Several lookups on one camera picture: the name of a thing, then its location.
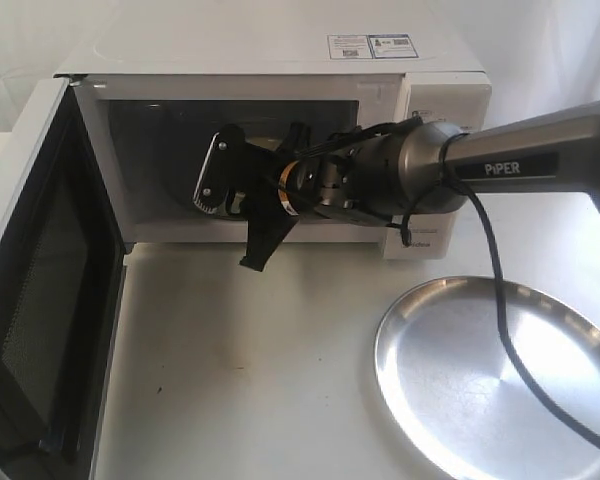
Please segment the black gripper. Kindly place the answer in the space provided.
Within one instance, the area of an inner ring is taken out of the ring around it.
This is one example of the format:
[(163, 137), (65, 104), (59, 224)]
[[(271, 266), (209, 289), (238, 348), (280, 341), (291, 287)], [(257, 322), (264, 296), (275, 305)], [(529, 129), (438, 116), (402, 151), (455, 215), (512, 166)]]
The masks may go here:
[(244, 130), (229, 126), (230, 187), (245, 194), (240, 213), (247, 221), (246, 253), (240, 265), (261, 272), (297, 223), (281, 203), (277, 185), (297, 150), (309, 145), (311, 129), (293, 122), (279, 147), (270, 151), (246, 141)]

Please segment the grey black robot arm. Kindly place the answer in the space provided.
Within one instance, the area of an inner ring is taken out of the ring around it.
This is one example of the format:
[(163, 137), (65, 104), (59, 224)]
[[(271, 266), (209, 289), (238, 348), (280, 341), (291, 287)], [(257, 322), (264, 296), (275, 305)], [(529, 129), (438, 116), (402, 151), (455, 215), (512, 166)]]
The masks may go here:
[(313, 146), (300, 129), (274, 152), (238, 135), (228, 156), (244, 194), (241, 265), (255, 271), (307, 214), (394, 229), (404, 245), (415, 216), (479, 193), (578, 192), (600, 214), (600, 100), (477, 133), (415, 117)]

